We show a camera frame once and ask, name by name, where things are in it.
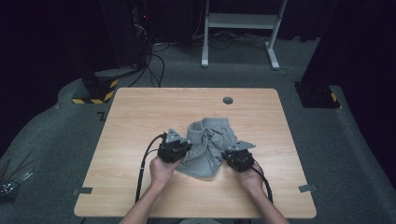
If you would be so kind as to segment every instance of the gray cloth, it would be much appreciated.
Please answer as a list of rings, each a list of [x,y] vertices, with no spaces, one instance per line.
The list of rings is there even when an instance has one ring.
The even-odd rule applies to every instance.
[[[192,123],[187,138],[192,147],[177,170],[201,178],[215,175],[223,161],[221,152],[230,150],[229,147],[237,142],[226,118],[205,118]]]

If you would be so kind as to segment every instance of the dark background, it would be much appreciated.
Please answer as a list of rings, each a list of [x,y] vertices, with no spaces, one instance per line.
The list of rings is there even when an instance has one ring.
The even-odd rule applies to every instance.
[[[167,2],[156,1],[151,3],[163,6]],[[396,168],[393,165],[396,162],[395,1],[340,1],[335,7],[337,2],[289,0],[278,37],[292,39],[299,36],[303,41],[322,37],[308,66],[314,72],[306,74],[304,82],[314,86],[334,84],[342,87],[361,133],[393,186],[396,186]],[[82,14],[96,18],[92,23],[101,24],[99,21],[104,16],[98,16],[100,8],[95,7],[100,5],[100,1],[84,3],[88,6],[91,3],[92,10],[86,10]],[[276,10],[279,1],[251,0],[240,3],[227,0],[223,4],[221,1],[212,3],[214,11],[242,10],[245,13],[256,13],[261,8],[266,8],[268,12]],[[199,23],[201,2],[176,0],[168,4],[166,13],[153,17],[153,27],[163,28],[163,25],[158,24],[170,21],[167,24],[174,29],[170,32],[170,38],[186,40],[186,36],[191,36]],[[61,28],[66,14],[62,8],[62,1],[0,3],[3,98],[0,109],[0,155],[3,155],[12,139],[30,119],[56,104],[58,92],[64,85],[81,77],[76,62],[68,53],[70,47],[63,41]],[[177,25],[172,22],[175,19],[184,22]],[[202,33],[202,25],[201,23],[199,34]],[[156,32],[169,35],[161,29]],[[101,68],[89,66],[93,72],[118,66],[112,56],[109,56],[111,53],[103,53],[112,47],[112,43],[106,41],[108,35],[99,35],[92,28],[87,29],[85,38],[92,43],[98,41],[94,47],[102,52],[96,53],[96,58],[90,57],[90,60],[106,62],[101,63]]]

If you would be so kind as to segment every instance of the metal shelf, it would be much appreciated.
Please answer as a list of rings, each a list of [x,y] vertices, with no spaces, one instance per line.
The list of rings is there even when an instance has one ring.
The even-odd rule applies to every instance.
[[[269,42],[265,42],[265,49],[271,61],[274,70],[278,70],[279,63],[274,52],[274,43],[277,31],[282,22],[283,12],[285,11],[288,0],[282,0],[280,9],[275,15],[261,14],[231,14],[231,13],[209,13],[209,0],[206,0],[205,11],[205,35],[202,49],[202,67],[209,66],[209,47],[208,47],[208,30],[209,27],[219,28],[242,28],[242,29],[263,29],[273,30]]]
[[[276,15],[210,13],[209,27],[274,29]]]

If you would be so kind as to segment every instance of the person's right hand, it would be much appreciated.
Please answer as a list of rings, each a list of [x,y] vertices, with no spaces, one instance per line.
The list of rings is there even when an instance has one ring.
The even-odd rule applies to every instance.
[[[254,163],[253,168],[261,171],[259,165]],[[238,173],[236,175],[239,178],[239,181],[242,184],[242,187],[249,193],[258,193],[263,192],[262,190],[262,178],[252,169],[248,169],[244,172]]]
[[[149,164],[151,184],[164,187],[171,181],[173,173],[179,164],[180,161],[165,163],[158,156],[152,159]]]

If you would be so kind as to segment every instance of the wooden table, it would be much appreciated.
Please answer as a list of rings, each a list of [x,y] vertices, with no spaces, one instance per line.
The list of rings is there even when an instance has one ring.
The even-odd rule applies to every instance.
[[[223,103],[232,97],[233,103]],[[249,151],[262,166],[285,217],[316,215],[290,129],[272,89],[121,88],[117,90],[92,158],[75,213],[81,217],[123,217],[134,205],[139,166],[149,142],[175,129],[183,136],[203,118],[228,118],[238,140],[254,143]],[[158,148],[161,139],[153,148]],[[150,183],[147,158],[142,193]],[[212,178],[197,179],[175,172],[151,217],[260,217],[224,162]]]

